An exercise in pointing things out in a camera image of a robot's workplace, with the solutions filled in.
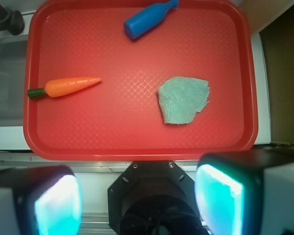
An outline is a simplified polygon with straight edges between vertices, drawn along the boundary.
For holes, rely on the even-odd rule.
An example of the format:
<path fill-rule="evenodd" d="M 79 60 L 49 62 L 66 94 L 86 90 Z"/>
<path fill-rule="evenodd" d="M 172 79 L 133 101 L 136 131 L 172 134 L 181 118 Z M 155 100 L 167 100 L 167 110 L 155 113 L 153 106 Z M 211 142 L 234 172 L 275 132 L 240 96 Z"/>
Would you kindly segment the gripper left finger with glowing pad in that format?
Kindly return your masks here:
<path fill-rule="evenodd" d="M 65 165 L 0 170 L 0 235 L 76 235 L 82 204 Z"/>

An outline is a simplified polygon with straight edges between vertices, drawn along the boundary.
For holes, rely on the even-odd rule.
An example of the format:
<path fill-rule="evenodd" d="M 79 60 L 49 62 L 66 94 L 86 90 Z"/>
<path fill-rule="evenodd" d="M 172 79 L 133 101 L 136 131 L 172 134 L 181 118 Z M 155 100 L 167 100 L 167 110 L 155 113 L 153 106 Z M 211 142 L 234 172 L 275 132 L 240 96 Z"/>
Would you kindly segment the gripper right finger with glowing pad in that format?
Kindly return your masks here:
<path fill-rule="evenodd" d="M 214 235 L 294 235 L 294 150 L 207 153 L 195 198 Z"/>

